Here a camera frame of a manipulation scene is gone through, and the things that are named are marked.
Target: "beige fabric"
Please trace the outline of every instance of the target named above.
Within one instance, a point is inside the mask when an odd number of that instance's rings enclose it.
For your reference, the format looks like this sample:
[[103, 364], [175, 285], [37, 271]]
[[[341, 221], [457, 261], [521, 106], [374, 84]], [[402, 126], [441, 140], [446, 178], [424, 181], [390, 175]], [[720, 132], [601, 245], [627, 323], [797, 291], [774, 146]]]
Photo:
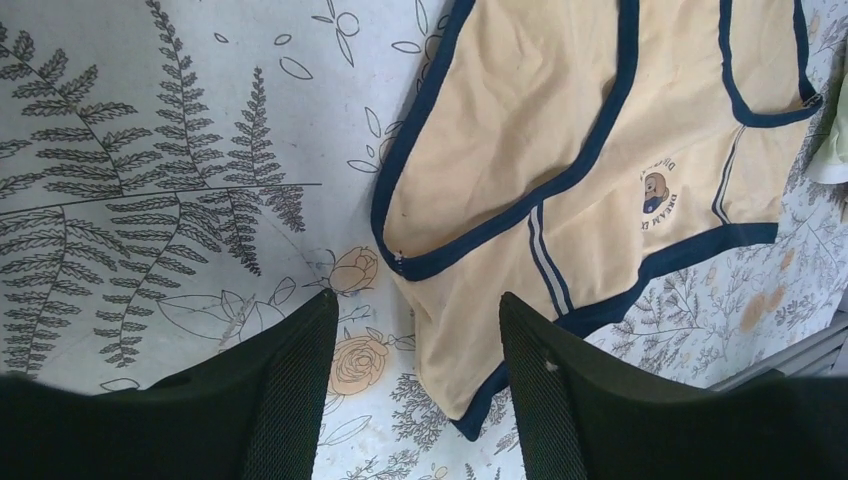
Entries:
[[[803, 108], [793, 2], [733, 5], [745, 102], [755, 113]], [[565, 171], [616, 78], [617, 22], [617, 0], [478, 0], [395, 188], [389, 249], [430, 252]], [[720, 227], [719, 190], [731, 223], [777, 220], [807, 122], [740, 124], [718, 26], [718, 1], [641, 2], [636, 77], [612, 132], [582, 181], [544, 202], [544, 241], [575, 308], [631, 288], [648, 255]], [[644, 213], [649, 200], [655, 210]], [[557, 316], [529, 242], [525, 219], [435, 277], [395, 277], [416, 313], [419, 379], [452, 419], [503, 359], [503, 292]]]

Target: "floral tablecloth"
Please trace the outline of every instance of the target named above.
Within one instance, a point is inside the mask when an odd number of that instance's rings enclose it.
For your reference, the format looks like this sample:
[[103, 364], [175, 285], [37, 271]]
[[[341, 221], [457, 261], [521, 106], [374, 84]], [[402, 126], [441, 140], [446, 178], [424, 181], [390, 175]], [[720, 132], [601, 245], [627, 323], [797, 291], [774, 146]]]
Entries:
[[[848, 282], [848, 229], [841, 190], [802, 172], [828, 132], [848, 5], [804, 6], [809, 72], [829, 102], [792, 170], [777, 244], [655, 280], [595, 345], [708, 386], [827, 326]], [[315, 478], [521, 478], [508, 393], [469, 443], [417, 383], [413, 319], [368, 226], [374, 173], [447, 11], [5, 0], [2, 369], [86, 393], [145, 387], [330, 287], [342, 313]]]

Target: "navy blue trim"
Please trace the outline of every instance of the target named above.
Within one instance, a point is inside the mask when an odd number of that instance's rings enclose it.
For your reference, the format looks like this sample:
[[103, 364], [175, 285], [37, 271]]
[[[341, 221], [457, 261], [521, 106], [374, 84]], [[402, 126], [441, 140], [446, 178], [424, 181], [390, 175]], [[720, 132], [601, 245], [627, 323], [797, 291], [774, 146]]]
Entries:
[[460, 30], [471, 13], [474, 2], [475, 0], [456, 0], [448, 24], [445, 26], [442, 42], [430, 64], [430, 71], [424, 78], [412, 109], [386, 156], [374, 189], [374, 199], [371, 203], [371, 231], [376, 239], [377, 247], [389, 268], [410, 281], [420, 281], [437, 275], [470, 251], [517, 225], [530, 213], [531, 208], [544, 199], [562, 193], [580, 182], [597, 161], [624, 101], [630, 93], [636, 75], [639, 57], [639, 0], [620, 0], [615, 83], [574, 163], [564, 172], [518, 200], [500, 215], [472, 228], [459, 238], [423, 255], [403, 257], [403, 252], [390, 251], [383, 239], [389, 203], [412, 147], [436, 103], [439, 89], [456, 50]]
[[713, 199], [713, 213], [719, 220], [721, 220], [722, 225], [726, 225], [730, 223], [730, 219], [727, 216], [727, 212], [724, 211], [724, 207], [722, 203], [724, 203], [724, 196], [727, 193], [727, 183], [730, 181], [730, 171], [733, 169], [733, 161], [736, 159], [736, 146], [739, 145], [739, 139], [742, 138], [742, 134], [745, 133], [745, 128], [739, 131], [736, 134], [736, 138], [733, 139], [733, 145], [730, 147], [730, 154], [727, 156], [727, 160], [724, 161], [724, 169], [722, 169], [721, 173], [721, 182], [718, 184], [718, 190], [716, 190], [715, 199]]
[[[580, 338], [586, 338], [604, 325], [620, 322], [652, 279], [703, 262], [731, 248], [774, 243], [776, 236], [776, 223], [734, 223], [700, 233], [645, 258], [639, 267], [636, 284], [626, 292], [573, 310], [554, 323]], [[465, 415], [460, 420], [451, 420], [467, 439], [474, 441], [480, 436], [492, 397], [507, 385], [506, 366], [501, 363], [477, 390]]]
[[[539, 224], [539, 241], [542, 241], [542, 224]], [[545, 281], [545, 285], [548, 287], [548, 294], [551, 296], [551, 303], [554, 304], [554, 309], [557, 312], [558, 316], [565, 315], [565, 312], [559, 308], [559, 302], [556, 300], [556, 294], [554, 293], [554, 286], [551, 283], [551, 279], [545, 275], [545, 269], [542, 268], [542, 262], [539, 261], [539, 255], [536, 253], [536, 246], [533, 245], [533, 237], [536, 236], [536, 229], [533, 228], [533, 220], [530, 217], [527, 217], [527, 226], [530, 228], [530, 254], [533, 255], [533, 263], [536, 264], [536, 269], [539, 270], [539, 275], [542, 276], [542, 279]]]
[[[559, 284], [559, 288], [562, 289], [562, 296], [565, 298], [565, 306], [568, 307], [568, 311], [574, 311], [574, 304], [571, 303], [571, 295], [568, 293], [568, 285], [565, 284], [565, 280], [562, 278], [562, 274], [559, 272], [559, 267], [556, 266], [551, 256], [548, 254], [548, 247], [545, 246], [545, 215], [542, 212], [542, 207], [544, 206], [544, 202], [539, 204], [539, 208], [536, 209], [536, 215], [539, 219], [539, 245], [542, 247], [542, 254], [545, 256], [545, 259], [548, 261], [548, 265], [551, 266], [551, 270], [554, 271], [554, 276], [556, 277], [557, 283]], [[556, 298], [551, 296], [551, 300], [554, 302], [554, 307], [557, 309], [557, 313], [561, 317], [563, 314], [560, 312], [559, 305], [556, 301]]]
[[804, 102], [804, 108], [792, 112], [761, 114], [754, 113], [733, 80], [733, 55], [730, 52], [730, 17], [733, 13], [733, 0], [721, 0], [719, 4], [718, 21], [718, 45], [721, 49], [722, 80], [730, 101], [733, 104], [733, 115], [743, 125], [756, 128], [773, 128], [790, 123], [806, 120], [815, 115], [822, 105], [821, 96], [816, 93], [810, 79], [807, 78], [807, 60], [810, 54], [810, 46], [807, 39], [807, 21], [804, 18], [804, 9], [801, 0], [795, 0], [795, 13], [793, 14], [793, 26], [795, 30], [795, 43], [798, 55], [798, 94]]

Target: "bear logo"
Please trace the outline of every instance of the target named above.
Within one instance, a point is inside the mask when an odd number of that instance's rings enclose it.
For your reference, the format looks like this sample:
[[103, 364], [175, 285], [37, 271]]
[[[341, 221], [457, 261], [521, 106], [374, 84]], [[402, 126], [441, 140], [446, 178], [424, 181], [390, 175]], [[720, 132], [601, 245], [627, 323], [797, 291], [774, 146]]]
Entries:
[[668, 196], [665, 177], [657, 172], [649, 174], [645, 177], [645, 203], [642, 205], [642, 212], [655, 212], [663, 202], [668, 200]]

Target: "armhole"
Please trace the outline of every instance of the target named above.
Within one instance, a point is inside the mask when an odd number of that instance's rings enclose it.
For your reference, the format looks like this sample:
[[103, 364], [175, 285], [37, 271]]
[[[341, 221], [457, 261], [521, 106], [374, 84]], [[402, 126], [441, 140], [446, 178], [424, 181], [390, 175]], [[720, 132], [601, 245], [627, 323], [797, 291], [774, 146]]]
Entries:
[[802, 107], [796, 110], [780, 113], [755, 113], [742, 97], [742, 93], [736, 84], [733, 75], [733, 55], [731, 53], [731, 17], [733, 15], [733, 0], [720, 0], [719, 36], [718, 43], [722, 54], [722, 80], [727, 89], [728, 96], [733, 107], [733, 115], [745, 126], [755, 128], [773, 128], [813, 116], [822, 105], [821, 95], [818, 94], [807, 78], [807, 60], [809, 57], [809, 44], [807, 37], [807, 23], [804, 17], [804, 9], [801, 0], [794, 0], [794, 12], [792, 24], [794, 31], [794, 44], [798, 65], [797, 98], [800, 99]]

